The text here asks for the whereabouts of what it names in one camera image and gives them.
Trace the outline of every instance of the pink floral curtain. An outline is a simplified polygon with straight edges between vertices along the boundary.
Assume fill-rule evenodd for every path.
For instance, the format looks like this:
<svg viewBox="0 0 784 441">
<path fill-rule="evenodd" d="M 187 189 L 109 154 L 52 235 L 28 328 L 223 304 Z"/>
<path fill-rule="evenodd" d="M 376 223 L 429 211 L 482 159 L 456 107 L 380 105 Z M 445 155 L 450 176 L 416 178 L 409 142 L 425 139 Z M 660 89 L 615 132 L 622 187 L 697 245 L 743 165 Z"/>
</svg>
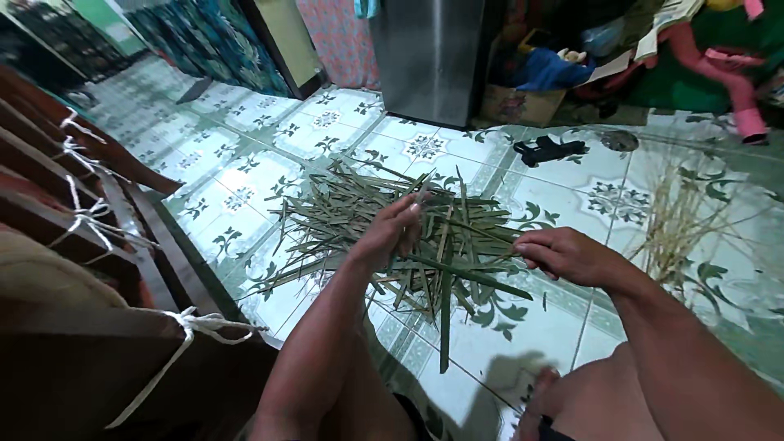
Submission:
<svg viewBox="0 0 784 441">
<path fill-rule="evenodd" d="M 297 0 L 318 58 L 339 87 L 379 90 L 379 67 L 368 21 L 354 16 L 354 0 Z"/>
</svg>

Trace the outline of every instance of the white rope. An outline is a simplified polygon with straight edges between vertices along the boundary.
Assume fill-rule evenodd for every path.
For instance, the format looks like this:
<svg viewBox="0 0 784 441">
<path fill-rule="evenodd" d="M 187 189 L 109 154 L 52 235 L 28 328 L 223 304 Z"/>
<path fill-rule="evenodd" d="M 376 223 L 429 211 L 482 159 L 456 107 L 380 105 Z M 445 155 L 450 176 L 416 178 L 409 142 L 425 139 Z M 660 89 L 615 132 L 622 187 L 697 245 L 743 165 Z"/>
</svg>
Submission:
<svg viewBox="0 0 784 441">
<path fill-rule="evenodd" d="M 84 133 L 85 135 L 90 135 L 91 137 L 97 139 L 98 141 L 101 142 L 101 144 L 106 144 L 106 141 L 103 140 L 102 137 L 99 137 L 98 135 L 93 133 L 92 130 L 86 129 L 85 127 L 80 126 L 76 121 L 74 121 L 74 119 L 76 119 L 76 117 L 79 116 L 79 113 L 77 113 L 74 109 L 69 108 L 68 106 L 66 106 L 65 108 L 68 109 L 68 111 L 71 113 L 71 116 L 65 118 L 60 123 L 60 128 L 61 129 L 64 129 L 65 126 L 73 126 L 73 127 L 76 128 L 76 130 Z"/>
<path fill-rule="evenodd" d="M 87 150 L 87 147 L 76 144 L 74 142 L 74 137 L 72 137 L 71 135 L 65 136 L 65 141 L 63 141 L 63 145 L 61 147 L 63 149 L 63 153 L 54 155 L 52 159 L 58 159 L 62 156 L 67 155 L 72 157 L 73 159 L 76 159 L 76 161 L 82 164 L 90 173 L 94 174 L 96 172 L 96 169 L 99 169 L 102 172 L 119 177 L 123 179 L 125 182 L 128 183 L 131 182 L 128 178 L 122 176 L 121 174 L 115 172 L 114 170 L 108 169 L 106 166 L 101 164 L 99 160 L 88 158 L 83 154 L 79 153 L 77 150 Z"/>
<path fill-rule="evenodd" d="M 66 175 L 65 179 L 68 181 L 68 184 L 71 186 L 71 197 L 74 200 L 74 211 L 73 211 L 74 223 L 71 224 L 71 226 L 62 235 L 60 235 L 60 237 L 54 239 L 52 243 L 50 243 L 47 246 L 48 248 L 51 248 L 57 245 L 58 243 L 62 242 L 63 239 L 68 237 L 69 234 L 71 234 L 77 228 L 79 228 L 82 225 L 82 223 L 84 223 L 85 225 L 87 225 L 88 228 L 93 230 L 93 232 L 98 236 L 98 238 L 101 239 L 103 245 L 106 246 L 106 250 L 107 250 L 106 253 L 90 261 L 85 262 L 85 264 L 91 264 L 92 262 L 107 256 L 114 249 L 114 247 L 112 246 L 111 242 L 106 237 L 106 235 L 112 235 L 114 237 L 124 239 L 128 242 L 132 242 L 138 246 L 144 246 L 146 248 L 161 247 L 157 243 L 152 242 L 149 239 L 145 239 L 141 236 L 128 233 L 127 231 L 124 231 L 121 228 L 117 228 L 97 220 L 96 219 L 97 217 L 106 216 L 111 212 L 111 208 L 109 207 L 109 204 L 105 203 L 103 201 L 103 198 L 98 198 L 96 202 L 93 204 L 93 206 L 91 206 L 90 208 L 82 208 L 82 204 L 79 202 L 79 195 L 76 192 L 76 182 L 74 181 L 74 178 L 71 175 Z"/>
<path fill-rule="evenodd" d="M 112 421 L 105 428 L 115 428 L 121 425 L 126 419 L 128 419 L 128 417 L 131 416 L 131 414 L 133 414 L 133 412 L 139 406 L 141 406 L 141 404 L 150 395 L 153 389 L 155 389 L 155 386 L 158 384 L 161 378 L 163 378 L 163 375 L 166 374 L 166 371 L 169 370 L 172 364 L 174 364 L 174 362 L 177 361 L 177 359 L 183 354 L 183 352 L 185 352 L 185 350 L 188 349 L 188 346 L 191 345 L 191 343 L 194 340 L 194 331 L 207 334 L 213 339 L 223 344 L 237 344 L 248 340 L 250 337 L 253 336 L 253 332 L 257 329 L 255 326 L 249 325 L 247 323 L 238 323 L 238 322 L 231 322 L 229 320 L 226 320 L 221 314 L 218 314 L 217 312 L 213 312 L 212 314 L 204 315 L 202 317 L 197 317 L 193 315 L 194 311 L 196 311 L 195 306 L 189 307 L 185 311 L 182 311 L 180 314 L 177 314 L 175 312 L 159 311 L 159 310 L 145 310 L 145 311 L 156 311 L 162 314 L 166 314 L 169 317 L 173 317 L 180 324 L 180 326 L 182 326 L 183 330 L 185 331 L 185 340 L 183 340 L 183 343 L 180 345 L 177 351 L 174 352 L 174 355 L 172 355 L 172 358 L 169 359 L 169 362 L 166 363 L 165 366 L 163 366 L 163 369 L 161 369 L 161 371 L 158 372 L 158 374 L 156 374 L 152 378 L 152 380 L 150 380 L 149 383 L 147 383 L 147 386 L 144 386 L 144 389 L 142 389 L 142 391 L 139 392 L 139 395 L 137 395 L 136 398 L 133 399 L 133 401 L 125 408 L 125 410 L 123 410 L 122 413 L 120 413 L 120 415 L 117 416 L 114 419 L 114 421 Z M 238 338 L 237 340 L 230 340 L 228 338 L 221 336 L 216 332 L 217 330 L 224 327 L 247 329 L 248 333 L 244 337 Z"/>
</svg>

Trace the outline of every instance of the teal patterned curtain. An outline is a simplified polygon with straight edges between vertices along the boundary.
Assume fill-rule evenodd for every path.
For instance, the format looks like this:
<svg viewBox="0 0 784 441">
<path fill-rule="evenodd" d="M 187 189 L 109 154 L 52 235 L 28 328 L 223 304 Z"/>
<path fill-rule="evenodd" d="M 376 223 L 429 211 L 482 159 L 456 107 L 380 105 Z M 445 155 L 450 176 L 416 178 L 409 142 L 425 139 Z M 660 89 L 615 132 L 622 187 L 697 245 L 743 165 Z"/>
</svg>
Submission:
<svg viewBox="0 0 784 441">
<path fill-rule="evenodd" d="M 209 76 L 266 95 L 292 95 L 232 0 L 173 0 L 125 16 L 189 75 Z"/>
</svg>

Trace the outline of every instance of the shorts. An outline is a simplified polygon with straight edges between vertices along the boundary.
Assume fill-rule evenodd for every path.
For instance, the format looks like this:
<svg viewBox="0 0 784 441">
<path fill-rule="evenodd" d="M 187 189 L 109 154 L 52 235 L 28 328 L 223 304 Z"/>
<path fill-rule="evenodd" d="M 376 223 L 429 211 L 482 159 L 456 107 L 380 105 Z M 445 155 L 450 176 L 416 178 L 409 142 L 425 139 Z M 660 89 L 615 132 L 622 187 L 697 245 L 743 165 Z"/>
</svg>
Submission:
<svg viewBox="0 0 784 441">
<path fill-rule="evenodd" d="M 425 420 L 422 419 L 422 415 L 414 406 L 414 403 L 411 402 L 405 395 L 400 395 L 393 393 L 394 397 L 397 399 L 397 402 L 403 406 L 403 410 L 405 413 L 408 414 L 408 417 L 411 419 L 411 422 L 414 424 L 414 433 L 416 434 L 416 441 L 432 441 L 433 437 L 430 436 L 430 433 L 427 431 L 427 427 L 425 426 Z"/>
<path fill-rule="evenodd" d="M 553 418 L 542 415 L 539 420 L 539 441 L 575 441 L 572 437 L 553 429 Z"/>
</svg>

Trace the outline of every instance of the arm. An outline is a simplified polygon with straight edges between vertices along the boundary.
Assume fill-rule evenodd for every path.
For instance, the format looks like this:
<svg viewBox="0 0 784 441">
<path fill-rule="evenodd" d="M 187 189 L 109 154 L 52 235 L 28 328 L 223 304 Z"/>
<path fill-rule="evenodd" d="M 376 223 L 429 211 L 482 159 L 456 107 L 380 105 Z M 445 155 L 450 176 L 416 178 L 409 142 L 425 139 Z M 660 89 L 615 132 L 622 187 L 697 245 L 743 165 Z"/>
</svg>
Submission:
<svg viewBox="0 0 784 441">
<path fill-rule="evenodd" d="M 408 254 L 419 236 L 415 197 L 379 211 L 294 327 L 267 380 L 251 439 L 315 439 L 354 358 L 362 299 L 373 272 L 388 263 L 393 250 Z"/>
<path fill-rule="evenodd" d="M 623 323 L 648 409 L 670 441 L 781 439 L 784 402 L 679 301 L 571 228 L 515 242 L 530 268 L 604 289 Z"/>
</svg>

